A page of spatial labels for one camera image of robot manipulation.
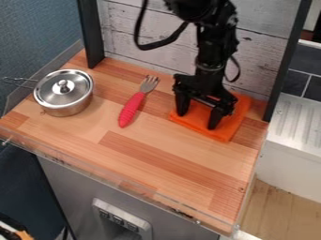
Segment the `lid knob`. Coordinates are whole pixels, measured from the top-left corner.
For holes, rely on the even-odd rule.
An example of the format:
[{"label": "lid knob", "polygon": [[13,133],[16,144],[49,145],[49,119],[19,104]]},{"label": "lid knob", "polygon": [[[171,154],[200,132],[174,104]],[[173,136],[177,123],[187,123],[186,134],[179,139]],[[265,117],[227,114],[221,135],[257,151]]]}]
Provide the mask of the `lid knob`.
[{"label": "lid knob", "polygon": [[60,93],[66,94],[70,92],[70,89],[68,88],[68,81],[67,80],[60,80],[58,82],[58,86],[60,86]]}]

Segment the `stainless steel pot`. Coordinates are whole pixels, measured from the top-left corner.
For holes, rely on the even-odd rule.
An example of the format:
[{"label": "stainless steel pot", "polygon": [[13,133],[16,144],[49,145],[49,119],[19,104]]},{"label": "stainless steel pot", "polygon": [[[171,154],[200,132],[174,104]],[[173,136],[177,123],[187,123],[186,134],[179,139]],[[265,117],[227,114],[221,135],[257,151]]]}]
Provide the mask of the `stainless steel pot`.
[{"label": "stainless steel pot", "polygon": [[48,74],[34,89],[34,98],[52,116],[70,116],[90,103],[94,82],[83,71],[64,69]]}]

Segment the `black metal frame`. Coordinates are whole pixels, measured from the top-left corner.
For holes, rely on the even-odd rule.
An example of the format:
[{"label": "black metal frame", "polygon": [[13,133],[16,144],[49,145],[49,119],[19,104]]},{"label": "black metal frame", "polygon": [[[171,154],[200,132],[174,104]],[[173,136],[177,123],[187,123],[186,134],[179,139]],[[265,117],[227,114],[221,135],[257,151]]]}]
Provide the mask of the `black metal frame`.
[{"label": "black metal frame", "polygon": [[283,81],[286,76],[287,70],[289,69],[294,52],[297,48],[298,40],[301,36],[303,25],[307,19],[311,2],[312,0],[301,0],[298,6],[298,14],[293,24],[293,28],[290,34],[289,41],[287,42],[283,60],[281,62],[276,81],[273,85],[273,89],[267,103],[267,109],[263,117],[264,121],[269,122],[274,113],[275,106],[278,102],[280,93],[283,88]]},{"label": "black metal frame", "polygon": [[317,18],[315,28],[313,30],[313,41],[321,42],[321,12]]},{"label": "black metal frame", "polygon": [[[96,0],[77,0],[79,15],[81,19],[84,47],[86,51],[87,63],[89,68],[94,68],[104,56],[104,47],[99,22],[99,11]],[[307,18],[312,0],[301,0],[298,7],[298,14],[286,46],[280,69],[273,85],[272,93],[269,98],[267,109],[263,120],[270,121],[274,112],[279,95],[282,91],[283,80],[289,68],[294,51],[296,50],[301,30]]]},{"label": "black metal frame", "polygon": [[97,1],[77,0],[77,3],[87,64],[89,68],[94,68],[105,58]]}]

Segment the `wooden countertop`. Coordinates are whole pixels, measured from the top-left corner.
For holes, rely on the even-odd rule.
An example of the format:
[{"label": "wooden countertop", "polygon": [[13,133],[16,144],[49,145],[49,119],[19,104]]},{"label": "wooden countertop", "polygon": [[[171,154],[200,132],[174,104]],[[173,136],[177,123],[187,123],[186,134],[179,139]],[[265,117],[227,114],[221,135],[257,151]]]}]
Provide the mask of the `wooden countertop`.
[{"label": "wooden countertop", "polygon": [[[83,52],[63,68],[93,77],[91,105],[57,118],[28,97],[0,120],[3,138],[174,207],[217,231],[232,231],[266,135],[268,125],[260,120],[264,102],[254,101],[233,140],[221,143],[168,120],[175,105],[171,76],[113,59],[88,69]],[[119,112],[146,74],[159,76],[160,84],[135,122],[120,128]]]}]

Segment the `blue wall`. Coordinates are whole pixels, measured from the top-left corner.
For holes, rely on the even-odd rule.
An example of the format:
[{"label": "blue wall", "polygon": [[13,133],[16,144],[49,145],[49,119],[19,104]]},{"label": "blue wall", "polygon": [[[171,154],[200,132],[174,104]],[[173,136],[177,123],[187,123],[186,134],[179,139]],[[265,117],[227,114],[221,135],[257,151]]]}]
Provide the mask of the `blue wall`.
[{"label": "blue wall", "polygon": [[0,0],[0,78],[30,77],[80,39],[77,10],[76,0]]}]

